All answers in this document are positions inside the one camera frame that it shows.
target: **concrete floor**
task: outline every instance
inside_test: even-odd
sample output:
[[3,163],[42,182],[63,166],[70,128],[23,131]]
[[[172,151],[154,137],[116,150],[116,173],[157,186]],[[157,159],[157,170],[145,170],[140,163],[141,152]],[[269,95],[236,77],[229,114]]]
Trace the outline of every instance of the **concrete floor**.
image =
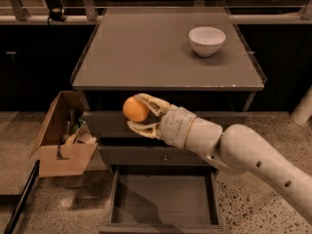
[[[0,112],[0,195],[21,192],[37,158],[28,154],[44,117],[44,112]],[[298,126],[287,112],[255,112],[246,125],[312,176],[311,119]],[[106,171],[37,179],[16,233],[98,233],[107,221],[110,189]],[[249,173],[219,174],[216,190],[223,225],[234,234],[312,233],[279,194]],[[11,205],[0,205],[0,233],[11,213]]]

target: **cabinet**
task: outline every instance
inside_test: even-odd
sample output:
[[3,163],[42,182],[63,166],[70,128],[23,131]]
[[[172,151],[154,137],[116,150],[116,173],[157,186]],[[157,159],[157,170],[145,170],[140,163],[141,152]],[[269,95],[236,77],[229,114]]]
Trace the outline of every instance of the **cabinet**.
[[0,25],[0,110],[49,109],[70,75],[93,25]]
[[292,112],[311,86],[310,24],[240,25],[267,81],[252,111]]
[[[211,58],[198,57],[188,44],[189,30],[201,25],[227,36]],[[114,174],[110,217],[99,232],[226,233],[215,168],[188,150],[138,136],[122,113],[129,96],[144,92],[204,118],[242,120],[246,99],[264,85],[224,9],[109,8],[86,50],[72,86]],[[149,115],[144,123],[158,120]]]

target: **dark cabinet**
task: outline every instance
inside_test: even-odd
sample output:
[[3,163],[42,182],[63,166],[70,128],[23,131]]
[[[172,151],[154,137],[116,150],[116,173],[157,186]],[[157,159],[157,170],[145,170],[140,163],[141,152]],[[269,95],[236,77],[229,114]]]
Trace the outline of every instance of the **dark cabinet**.
[[1,25],[0,110],[48,110],[71,73],[93,25]]
[[293,111],[312,83],[312,25],[240,25],[267,81],[252,111]]

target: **cabinet top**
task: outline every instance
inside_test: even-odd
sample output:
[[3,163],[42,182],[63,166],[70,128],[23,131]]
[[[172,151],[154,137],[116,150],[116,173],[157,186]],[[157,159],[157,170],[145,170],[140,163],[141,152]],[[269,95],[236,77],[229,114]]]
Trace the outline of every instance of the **cabinet top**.
[[[189,31],[226,35],[209,58],[195,54]],[[72,86],[76,90],[259,91],[263,82],[229,16],[220,7],[108,8]]]

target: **gray drawer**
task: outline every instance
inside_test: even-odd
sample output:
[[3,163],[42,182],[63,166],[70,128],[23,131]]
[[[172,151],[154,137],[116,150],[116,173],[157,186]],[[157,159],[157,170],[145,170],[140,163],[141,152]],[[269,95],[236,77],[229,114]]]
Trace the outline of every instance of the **gray drawer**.
[[211,167],[118,166],[99,233],[230,233],[217,209]]
[[[219,125],[244,124],[247,118],[247,113],[242,112],[195,111],[195,113]],[[129,129],[122,111],[85,111],[84,118],[95,137],[138,137]],[[151,115],[142,124],[152,124],[156,121],[157,118]]]
[[163,146],[101,146],[100,156],[109,165],[205,166],[186,149]]

